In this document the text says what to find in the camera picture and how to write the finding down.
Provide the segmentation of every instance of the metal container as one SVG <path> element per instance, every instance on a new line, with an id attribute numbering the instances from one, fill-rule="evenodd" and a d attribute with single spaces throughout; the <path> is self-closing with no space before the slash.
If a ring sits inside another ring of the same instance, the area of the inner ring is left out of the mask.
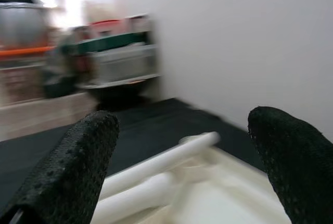
<path id="1" fill-rule="evenodd" d="M 155 45 L 131 45 L 92 54 L 93 82 L 103 84 L 157 73 Z"/>
<path id="2" fill-rule="evenodd" d="M 0 3 L 0 45 L 4 49 L 47 46 L 46 10 L 37 4 Z"/>

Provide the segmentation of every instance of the black textured gripper pad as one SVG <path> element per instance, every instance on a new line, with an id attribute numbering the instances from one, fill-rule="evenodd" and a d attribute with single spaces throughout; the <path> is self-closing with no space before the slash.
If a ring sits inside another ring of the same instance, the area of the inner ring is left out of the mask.
<path id="1" fill-rule="evenodd" d="M 312 125 L 271 107 L 248 118 L 249 134 L 293 224 L 333 223 L 333 145 Z"/>
<path id="2" fill-rule="evenodd" d="M 89 224 L 118 134 L 118 121 L 107 111 L 77 122 L 34 167 L 1 211 L 0 223 L 9 223 L 20 208 L 46 224 Z"/>

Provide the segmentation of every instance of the black mat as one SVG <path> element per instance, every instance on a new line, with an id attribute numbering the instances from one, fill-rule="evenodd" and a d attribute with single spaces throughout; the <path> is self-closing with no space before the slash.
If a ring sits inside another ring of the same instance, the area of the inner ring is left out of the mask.
<path id="1" fill-rule="evenodd" d="M 217 147 L 263 170 L 246 132 L 176 99 L 114 114 L 120 121 L 121 130 L 108 175 L 177 145 L 182 137 L 210 131 L 221 136 Z M 68 127 L 0 142 L 0 207 L 12 197 L 33 166 Z"/>

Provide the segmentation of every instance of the orange stripe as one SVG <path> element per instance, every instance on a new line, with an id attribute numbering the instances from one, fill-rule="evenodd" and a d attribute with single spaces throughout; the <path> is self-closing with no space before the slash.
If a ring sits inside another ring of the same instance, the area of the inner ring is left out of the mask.
<path id="1" fill-rule="evenodd" d="M 0 57 L 43 53 L 53 48 L 54 47 L 48 46 L 48 47 L 39 47 L 39 48 L 23 48 L 23 49 L 12 49 L 9 51 L 0 51 Z"/>

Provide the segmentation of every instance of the white wall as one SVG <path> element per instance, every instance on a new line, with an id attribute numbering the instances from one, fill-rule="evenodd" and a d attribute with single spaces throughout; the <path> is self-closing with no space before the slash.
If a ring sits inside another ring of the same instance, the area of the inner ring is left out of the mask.
<path id="1" fill-rule="evenodd" d="M 246 128 L 271 105 L 333 140 L 333 0 L 116 0 L 157 21 L 164 96 Z"/>

